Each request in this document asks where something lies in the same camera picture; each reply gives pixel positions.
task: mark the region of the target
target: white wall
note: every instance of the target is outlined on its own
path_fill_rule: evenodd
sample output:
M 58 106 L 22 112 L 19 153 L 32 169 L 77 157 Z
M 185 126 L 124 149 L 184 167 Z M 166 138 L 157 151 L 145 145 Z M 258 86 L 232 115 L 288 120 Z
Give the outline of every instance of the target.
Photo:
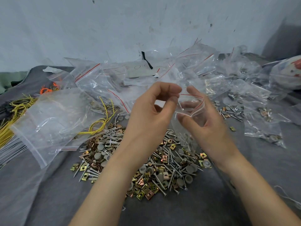
M 63 57 L 137 60 L 141 50 L 186 49 L 197 38 L 221 52 L 244 44 L 261 54 L 284 19 L 300 19 L 300 7 L 301 0 L 1 0 L 0 71 L 67 65 Z

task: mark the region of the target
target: yellow cord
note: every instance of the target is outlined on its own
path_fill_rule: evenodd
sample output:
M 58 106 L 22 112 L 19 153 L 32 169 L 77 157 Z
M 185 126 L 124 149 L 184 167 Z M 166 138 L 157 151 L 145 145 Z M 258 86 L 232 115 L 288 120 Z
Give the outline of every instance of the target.
M 100 100 L 101 100 L 101 102 L 102 102 L 102 104 L 103 104 L 103 106 L 104 106 L 104 108 L 105 108 L 105 110 L 106 110 L 106 116 L 107 116 L 107 117 L 106 117 L 106 118 L 101 118 L 100 120 L 98 120 L 98 121 L 94 122 L 93 124 L 91 124 L 91 126 L 90 126 L 88 132 L 80 132 L 80 133 L 78 133 L 78 135 L 83 135 L 83 134 L 94 135 L 94 134 L 96 134 L 96 133 L 98 133 L 98 132 L 101 132 L 101 131 L 106 127 L 106 124 L 109 122 L 109 120 L 110 120 L 110 119 L 115 115 L 115 113 L 117 112 L 117 111 L 114 110 L 114 104 L 113 104 L 113 101 L 110 99 L 110 100 L 111 100 L 111 103 L 112 103 L 112 107 L 113 107 L 113 115 L 112 115 L 110 118 L 108 118 L 107 107 L 105 106 L 104 102 L 102 101 L 102 98 L 101 98 L 101 97 L 99 97 L 99 98 L 100 98 Z M 99 129 L 93 131 L 93 127 L 94 127 L 97 123 L 100 123 L 100 122 L 102 122 L 101 127 L 100 127 Z
M 3 147 L 13 136 L 14 133 L 11 131 L 10 126 L 15 123 L 24 113 L 25 111 L 31 107 L 37 100 L 37 98 L 33 98 L 31 96 L 26 96 L 26 98 L 18 99 L 12 101 L 10 105 L 15 108 L 11 111 L 13 113 L 13 117 L 10 121 L 5 122 L 0 127 L 0 148 Z M 18 101 L 29 100 L 28 102 L 23 102 L 21 104 L 16 104 Z

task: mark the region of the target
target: hand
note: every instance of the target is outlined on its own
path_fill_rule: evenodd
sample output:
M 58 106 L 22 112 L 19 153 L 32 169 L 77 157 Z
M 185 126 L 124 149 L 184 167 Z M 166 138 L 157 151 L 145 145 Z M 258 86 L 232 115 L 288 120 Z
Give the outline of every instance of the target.
M 131 155 L 136 169 L 147 162 L 162 142 L 181 91 L 182 88 L 176 84 L 156 82 L 136 100 L 117 150 Z M 163 108 L 155 105 L 156 99 L 166 101 Z
M 205 111 L 192 118 L 178 114 L 178 120 L 193 135 L 204 152 L 225 172 L 226 163 L 240 152 L 228 133 L 224 119 L 213 107 L 208 96 L 200 93 L 193 86 L 187 87 L 187 92 L 204 98 Z

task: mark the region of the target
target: pile of plastic bags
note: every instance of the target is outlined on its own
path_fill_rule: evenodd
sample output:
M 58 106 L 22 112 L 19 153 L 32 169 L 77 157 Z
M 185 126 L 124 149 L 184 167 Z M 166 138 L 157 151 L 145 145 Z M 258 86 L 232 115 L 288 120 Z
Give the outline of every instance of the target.
M 147 51 L 143 60 L 99 64 L 92 61 L 68 58 L 74 70 L 62 71 L 49 77 L 59 91 L 43 94 L 26 114 L 13 126 L 13 132 L 33 153 L 41 168 L 49 164 L 60 150 L 70 146 L 76 149 L 89 136 L 74 137 L 93 122 L 102 118 L 93 112 L 93 104 L 101 106 L 112 100 L 123 114 L 131 112 L 136 99 L 154 82 L 171 82 L 183 89 L 176 113 L 196 116 L 204 108 L 203 98 L 190 95 L 186 88 L 193 85 L 211 99 L 226 94 L 226 102 L 240 100 L 246 108 L 245 135 L 264 138 L 284 147 L 280 121 L 299 122 L 295 108 L 284 109 L 271 105 L 270 99 L 282 99 L 293 89 L 301 86 L 298 75 L 281 84 L 283 74 L 277 64 L 272 69 L 263 69 L 244 56 L 246 46 L 238 46 L 220 60 L 219 52 L 207 45 L 195 43 L 181 51 L 177 47 Z M 193 102 L 193 108 L 183 108 L 183 102 Z M 269 119 L 263 116 L 269 111 Z M 180 136 L 186 132 L 172 120 L 174 130 Z

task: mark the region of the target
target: black strap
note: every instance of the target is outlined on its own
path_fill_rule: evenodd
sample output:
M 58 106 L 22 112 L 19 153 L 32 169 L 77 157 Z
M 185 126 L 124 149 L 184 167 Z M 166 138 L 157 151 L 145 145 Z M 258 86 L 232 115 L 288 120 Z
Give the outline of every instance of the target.
M 145 61 L 147 61 L 146 58 L 145 58 L 144 52 L 142 51 L 141 53 L 142 53 L 143 59 L 144 59 Z M 153 69 L 153 67 L 151 66 L 151 64 L 150 64 L 148 61 L 147 61 L 147 63 L 148 63 L 148 65 L 149 65 L 149 67 L 150 67 L 151 69 Z

